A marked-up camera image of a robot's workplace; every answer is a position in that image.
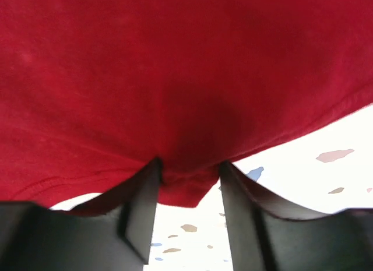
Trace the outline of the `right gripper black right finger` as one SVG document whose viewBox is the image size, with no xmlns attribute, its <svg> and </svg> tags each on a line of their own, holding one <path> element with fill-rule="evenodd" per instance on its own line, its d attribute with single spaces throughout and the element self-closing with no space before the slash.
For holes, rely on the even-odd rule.
<svg viewBox="0 0 373 271">
<path fill-rule="evenodd" d="M 219 173 L 234 270 L 372 269 L 371 209 L 325 214 L 282 198 L 229 162 Z"/>
</svg>

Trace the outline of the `dark red t-shirt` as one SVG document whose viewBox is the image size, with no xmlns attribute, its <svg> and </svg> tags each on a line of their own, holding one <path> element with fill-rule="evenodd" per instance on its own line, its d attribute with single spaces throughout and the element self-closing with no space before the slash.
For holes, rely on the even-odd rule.
<svg viewBox="0 0 373 271">
<path fill-rule="evenodd" d="M 372 0 L 1 0 L 1 199 L 51 207 L 151 159 L 195 207 L 217 166 L 372 103 Z"/>
</svg>

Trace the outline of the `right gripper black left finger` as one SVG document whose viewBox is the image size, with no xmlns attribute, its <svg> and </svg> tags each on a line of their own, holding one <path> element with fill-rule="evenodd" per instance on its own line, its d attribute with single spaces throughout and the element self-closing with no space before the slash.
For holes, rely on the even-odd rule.
<svg viewBox="0 0 373 271">
<path fill-rule="evenodd" d="M 1 203 L 2 270 L 142 270 L 149 262 L 162 163 L 68 211 Z"/>
</svg>

